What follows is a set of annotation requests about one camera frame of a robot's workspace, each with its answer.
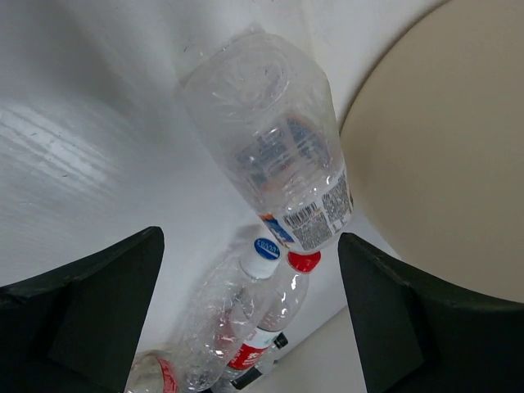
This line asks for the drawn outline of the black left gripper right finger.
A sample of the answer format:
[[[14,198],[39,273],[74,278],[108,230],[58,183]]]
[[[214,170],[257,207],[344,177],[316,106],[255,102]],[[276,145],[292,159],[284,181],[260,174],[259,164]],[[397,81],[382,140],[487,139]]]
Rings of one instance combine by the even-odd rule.
[[[369,392],[521,392],[523,305],[470,291],[344,233],[338,257]]]

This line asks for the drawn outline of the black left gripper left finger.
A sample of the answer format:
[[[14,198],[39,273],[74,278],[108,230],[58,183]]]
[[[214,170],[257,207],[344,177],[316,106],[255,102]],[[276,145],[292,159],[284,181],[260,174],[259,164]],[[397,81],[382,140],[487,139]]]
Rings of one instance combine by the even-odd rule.
[[[165,249],[159,227],[1,288],[3,392],[121,392]]]

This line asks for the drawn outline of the cola bottle red cap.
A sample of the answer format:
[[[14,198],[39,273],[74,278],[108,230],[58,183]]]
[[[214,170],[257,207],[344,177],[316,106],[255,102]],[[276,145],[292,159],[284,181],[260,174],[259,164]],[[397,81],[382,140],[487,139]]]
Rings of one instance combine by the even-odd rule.
[[[138,353],[132,362],[124,392],[178,392],[169,353],[162,350]]]

